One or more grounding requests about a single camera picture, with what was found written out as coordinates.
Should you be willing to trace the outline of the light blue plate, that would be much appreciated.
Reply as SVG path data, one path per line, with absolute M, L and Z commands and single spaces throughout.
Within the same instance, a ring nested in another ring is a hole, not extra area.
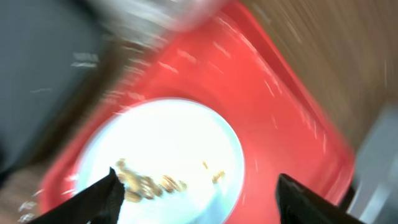
M 84 146 L 75 191 L 102 179 L 120 159 L 135 174 L 156 183 L 167 175 L 187 188 L 124 201 L 119 223 L 225 223 L 243 187 L 243 149 L 233 128 L 190 100 L 150 100 L 117 113 Z

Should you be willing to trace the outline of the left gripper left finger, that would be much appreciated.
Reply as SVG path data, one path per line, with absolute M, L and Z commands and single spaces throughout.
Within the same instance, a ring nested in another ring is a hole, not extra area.
M 124 193 L 110 168 L 107 176 L 29 224 L 117 224 Z

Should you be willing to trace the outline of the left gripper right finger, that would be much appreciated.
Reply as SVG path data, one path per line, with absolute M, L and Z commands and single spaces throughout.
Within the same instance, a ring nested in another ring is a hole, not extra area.
M 275 198 L 281 224 L 363 224 L 287 174 L 280 174 Z

